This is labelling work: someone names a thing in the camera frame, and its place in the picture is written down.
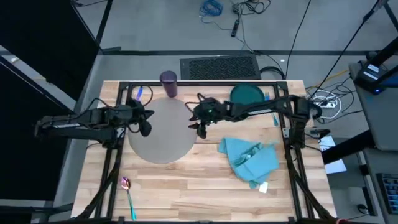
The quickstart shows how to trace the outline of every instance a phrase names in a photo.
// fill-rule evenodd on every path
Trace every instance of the table frame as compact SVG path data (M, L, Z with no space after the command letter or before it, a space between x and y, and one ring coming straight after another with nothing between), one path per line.
M228 81L228 82L223 82L223 81L199 81L199 82L190 82L190 81L181 81L178 82L178 86L231 86L231 85L237 85L239 83L242 83L242 81ZM280 97L279 90L282 90L284 95L288 95L289 91L287 88L287 82L286 81L275 81L275 82L251 82L252 84L255 85L261 85L261 86L271 86L274 89L274 94L275 97ZM160 86L160 82L120 82L119 83L119 88L118 88L118 95L116 98L116 105L121 105L123 101L123 93L124 91L127 91L127 97L131 98L132 96L132 87L135 85L149 85L149 86ZM280 130L282 133L285 131L287 128L284 116L281 113L278 113L279 116L279 121L280 121ZM90 204L88 205L87 208L91 208L91 211L86 211L87 208L85 209L85 215L81 216L80 218L88 218L93 209L94 206L96 207L95 215L94 218L90 218L89 220L86 220L88 223L101 223L101 222L112 222L112 216L113 216L113 210L114 210L114 201L116 197L116 187L118 184L118 177L119 177L119 171L120 171L120 165L121 165L121 158L123 154L123 142L124 142L124 137L125 137L126 129L121 132L121 134L118 134L117 131L114 132L114 138L115 138L115 144L107 148L106 151L106 156L105 156L105 162L104 162L104 167L103 167L103 172L101 176L101 185L99 187L99 190L97 194L94 196ZM284 149L285 149L285 158L287 161L292 162L292 157L290 155L290 146L289 146L289 139L287 136L283 136L284 139ZM116 158L114 162L114 166L111 170L111 172L108 175L110 163L111 163L111 155L112 151L116 150ZM304 163L303 163L303 157L300 149L295 149L295 153L297 155L297 164L298 164L298 172L301 176L302 184L305 185L305 187L308 187L308 182L307 182L307 176L305 174L305 168L304 168ZM294 203L294 209L295 209L295 214L297 219L303 218L302 216L302 211L301 211L301 206L300 206L300 199L299 199L299 193L297 190L297 185L296 181L294 179L294 173L292 170L289 171L289 179L290 179L290 188L292 189L292 197L293 197L293 203ZM111 186L111 190L109 193L109 202L108 202L108 207L107 207L107 212L105 217L101 217L101 211L103 207L103 195L107 191L108 187ZM308 217L309 218L315 218L314 212L313 212L313 207L310 201L308 200L307 197L305 197L305 204L308 212ZM164 222L164 221L153 221L153 222L145 222L145 223L171 223L171 222ZM293 222L294 223L294 218L289 217L289 221L286 222L261 222L261 223L287 223L287 222ZM119 217L118 223L129 223L128 221L124 221L124 217ZM179 222L179 223L198 223L198 222ZM222 222L222 223L242 223L242 222Z

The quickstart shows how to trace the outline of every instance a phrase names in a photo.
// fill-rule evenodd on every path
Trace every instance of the gray floor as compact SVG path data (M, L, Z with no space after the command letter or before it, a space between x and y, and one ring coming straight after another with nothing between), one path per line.
M89 4L96 0L80 0ZM270 8L261 15L244 17L245 36L248 45L256 50L290 50L291 44L303 16L308 0L271 0ZM214 24L200 21L199 7L202 0L114 0L106 25L102 48L121 46L123 50L240 50L242 43L229 36L229 32L219 30ZM230 10L230 1L220 1L224 11L220 17L204 18L216 21L221 27L231 28L236 16ZM375 0L317 0L312 1L308 14L297 37L295 50L343 50L356 28L360 25ZM90 31L96 36L106 3L79 7ZM398 1L390 6L398 15ZM242 39L242 26L238 37ZM349 50L379 50L397 36L392 22L385 10L381 9L364 25L351 44ZM271 55L285 70L287 55ZM85 96L77 105L86 108L88 103L100 93L103 80L158 80L161 72L173 70L180 75L179 60L198 56L98 56L86 84ZM305 86L322 81L335 62L335 56L292 56L290 58L288 79L304 80ZM363 60L364 57L344 56L332 73L348 69L348 64ZM260 67L274 65L266 56L258 56ZM392 67L398 63L393 57L387 63ZM325 84L342 81L348 74ZM262 79L278 79L273 73L263 73ZM351 80L346 86L354 89ZM351 96L342 98L348 106ZM361 110L358 96L354 93L354 103L349 111ZM316 124L328 128L334 137L350 138L367 130L363 113L352 114L331 124ZM66 158L62 179L58 187L54 205L72 203L84 160L86 141L72 141ZM332 189L336 206L346 200L346 190L335 186ZM350 218L358 215L337 209L338 215ZM52 220L67 218L69 213L52 217Z

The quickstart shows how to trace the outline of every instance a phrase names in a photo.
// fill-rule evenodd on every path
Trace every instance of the white cable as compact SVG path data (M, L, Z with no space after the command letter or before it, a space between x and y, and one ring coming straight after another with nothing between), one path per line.
M328 93L330 96L325 97L325 96L318 96L318 95L315 94L314 97L313 97L314 100L316 100L316 99L319 99L319 100L331 100L330 102L334 103L335 106L337 106L337 104L339 104L339 109L338 109L337 113L334 116L332 116L332 117L321 116L321 118L333 119L333 118L337 117L337 115L339 115L340 111L341 111L341 100L340 100L340 98L337 98L337 96L334 93L329 92L329 91L325 91L325 90L318 90L318 91L322 91L322 92Z

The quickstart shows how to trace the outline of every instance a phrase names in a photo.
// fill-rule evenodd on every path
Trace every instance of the wooden tabletop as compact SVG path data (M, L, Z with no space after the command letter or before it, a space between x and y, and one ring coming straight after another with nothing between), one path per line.
M289 94L305 95L303 81L289 80L287 84ZM105 81L100 98L114 105L118 86L119 81ZM200 92L206 97L228 100L232 87L179 86L176 99L197 101L196 94ZM268 92L271 99L274 98L272 87L260 88ZM152 86L152 89L154 99L167 97L161 86ZM141 101L145 103L149 97L150 91L144 89ZM207 131L206 139L198 138L187 155L169 164L153 164L141 159L132 150L128 138L125 138L119 179L126 176L131 180L130 194L138 220L286 221L287 217L295 217L282 134L280 127L274 126L271 114L252 116L238 123L220 122L209 126ZM275 149L279 169L271 173L266 194L258 189L250 189L248 183L236 178L226 155L217 152L223 137L260 141L264 144L278 142ZM306 143L319 147L313 139L306 139ZM73 217L80 214L97 193L105 154L106 150L101 146L87 149L73 206ZM335 216L320 152L305 148L302 149L302 155L310 190L331 215ZM303 194L298 186L297 188L303 216L307 216ZM108 194L104 196L103 216L106 213L108 197ZM116 192L113 219L117 220L119 216L131 218L126 191L120 186Z

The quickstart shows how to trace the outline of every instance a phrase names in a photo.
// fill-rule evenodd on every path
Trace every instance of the light blue cloth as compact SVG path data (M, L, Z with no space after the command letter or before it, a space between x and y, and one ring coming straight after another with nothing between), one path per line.
M255 189L279 168L278 157L273 144L264 147L259 142L249 142L234 138L223 138L218 152L228 156L229 164L237 177Z

